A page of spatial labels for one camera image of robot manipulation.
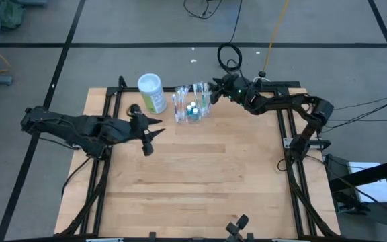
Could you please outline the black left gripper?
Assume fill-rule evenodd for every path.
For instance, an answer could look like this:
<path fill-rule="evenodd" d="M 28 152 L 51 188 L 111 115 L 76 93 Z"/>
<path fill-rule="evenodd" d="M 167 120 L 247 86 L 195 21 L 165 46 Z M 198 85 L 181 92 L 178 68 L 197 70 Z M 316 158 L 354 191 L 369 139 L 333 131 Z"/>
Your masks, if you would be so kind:
<path fill-rule="evenodd" d="M 130 142 L 132 140 L 141 140 L 144 156 L 150 156 L 154 151 L 152 146 L 154 137 L 158 136 L 165 129 L 162 128 L 159 130 L 150 131 L 148 126 L 159 124 L 162 122 L 162 120 L 147 118 L 143 113 L 140 112 L 128 112 L 127 115 L 130 118 L 130 132 L 126 142 Z"/>

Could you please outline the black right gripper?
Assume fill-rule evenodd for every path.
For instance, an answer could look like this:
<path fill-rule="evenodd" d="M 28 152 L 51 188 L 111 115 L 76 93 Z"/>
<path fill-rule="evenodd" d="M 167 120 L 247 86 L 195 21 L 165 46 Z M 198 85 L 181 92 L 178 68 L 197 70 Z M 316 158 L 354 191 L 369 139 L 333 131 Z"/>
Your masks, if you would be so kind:
<path fill-rule="evenodd" d="M 222 78 L 213 78 L 213 83 L 208 84 L 211 92 L 210 102 L 215 104 L 221 96 L 242 106 L 256 106 L 258 93 L 254 90 L 253 83 L 236 73 L 229 73 Z"/>

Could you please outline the clear acrylic organizer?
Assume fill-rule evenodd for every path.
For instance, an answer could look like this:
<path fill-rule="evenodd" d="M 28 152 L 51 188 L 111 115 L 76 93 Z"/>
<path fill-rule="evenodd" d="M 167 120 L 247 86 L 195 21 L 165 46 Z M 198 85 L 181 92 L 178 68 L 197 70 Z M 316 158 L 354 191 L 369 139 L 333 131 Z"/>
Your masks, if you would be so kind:
<path fill-rule="evenodd" d="M 191 103 L 191 102 L 195 102 L 196 99 L 195 99 L 195 96 L 194 96 L 193 84 L 192 84 L 192 85 L 189 85 L 189 86 L 190 86 L 190 90 L 189 90 L 189 102 Z M 175 88 L 175 93 L 174 93 L 174 94 L 175 94 L 176 96 L 177 96 L 177 90 L 178 90 L 180 87 L 184 87 L 184 85 Z M 200 120 L 201 120 L 202 118 L 208 118 L 208 117 L 210 117 L 210 115 L 211 115 L 211 106 L 210 106 L 210 115 L 209 115 L 209 116 L 206 116 L 206 114 L 205 114 L 205 108 L 199 107 L 198 110 L 200 111 Z M 178 121 L 177 124 L 187 124 L 187 123 L 192 123 L 192 122 L 197 122 L 197 121 L 199 121 L 199 120 L 193 120 L 193 119 L 192 119 L 192 115 L 188 116 L 188 115 L 185 113 L 185 118 L 182 118 L 182 117 L 181 117 L 181 119 L 179 119 L 179 121 Z"/>

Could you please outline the white wipes canister green label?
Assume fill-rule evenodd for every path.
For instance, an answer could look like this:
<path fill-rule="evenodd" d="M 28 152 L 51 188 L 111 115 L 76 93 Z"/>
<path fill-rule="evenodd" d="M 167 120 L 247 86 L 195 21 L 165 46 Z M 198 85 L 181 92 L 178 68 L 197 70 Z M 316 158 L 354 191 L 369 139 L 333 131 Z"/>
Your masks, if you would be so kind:
<path fill-rule="evenodd" d="M 137 86 L 150 113 L 160 114 L 166 110 L 167 100 L 158 75 L 154 73 L 142 75 L 138 79 Z"/>

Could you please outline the black table plate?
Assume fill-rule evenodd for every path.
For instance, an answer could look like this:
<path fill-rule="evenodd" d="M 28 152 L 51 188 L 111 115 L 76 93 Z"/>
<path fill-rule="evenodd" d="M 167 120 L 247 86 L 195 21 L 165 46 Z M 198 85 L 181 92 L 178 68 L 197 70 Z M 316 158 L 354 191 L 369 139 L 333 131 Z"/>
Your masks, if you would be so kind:
<path fill-rule="evenodd" d="M 253 85 L 258 90 L 274 90 L 274 89 L 288 89 L 301 88 L 298 81 L 254 81 Z"/>

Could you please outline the black beam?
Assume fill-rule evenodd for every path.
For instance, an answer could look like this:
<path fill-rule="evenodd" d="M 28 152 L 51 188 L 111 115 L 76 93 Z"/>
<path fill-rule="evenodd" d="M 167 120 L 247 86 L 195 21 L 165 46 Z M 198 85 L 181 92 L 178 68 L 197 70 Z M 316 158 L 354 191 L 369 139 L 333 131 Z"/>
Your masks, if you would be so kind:
<path fill-rule="evenodd" d="M 387 179 L 387 163 L 364 169 L 343 177 L 337 177 L 329 182 L 332 192 L 344 190 L 352 186 L 370 184 L 381 179 Z"/>

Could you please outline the green bag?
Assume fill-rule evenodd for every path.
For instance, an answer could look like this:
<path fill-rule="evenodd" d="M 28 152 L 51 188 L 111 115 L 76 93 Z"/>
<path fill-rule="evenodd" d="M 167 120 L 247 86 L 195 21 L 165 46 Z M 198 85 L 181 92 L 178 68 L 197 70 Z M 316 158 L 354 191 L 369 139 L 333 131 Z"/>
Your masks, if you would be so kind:
<path fill-rule="evenodd" d="M 20 27 L 24 20 L 25 8 L 14 0 L 0 0 L 0 27 L 14 30 Z"/>

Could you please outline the white box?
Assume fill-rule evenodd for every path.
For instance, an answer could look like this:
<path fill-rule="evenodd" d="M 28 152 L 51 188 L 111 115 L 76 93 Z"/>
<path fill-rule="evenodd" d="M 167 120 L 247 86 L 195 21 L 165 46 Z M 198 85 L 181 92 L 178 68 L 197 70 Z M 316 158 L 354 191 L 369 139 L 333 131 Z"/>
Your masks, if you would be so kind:
<path fill-rule="evenodd" d="M 349 173 L 356 173 L 364 169 L 379 166 L 380 163 L 354 162 L 347 163 Z M 378 202 L 387 202 L 387 180 L 380 179 L 369 184 L 357 186 L 357 189 L 375 198 Z"/>

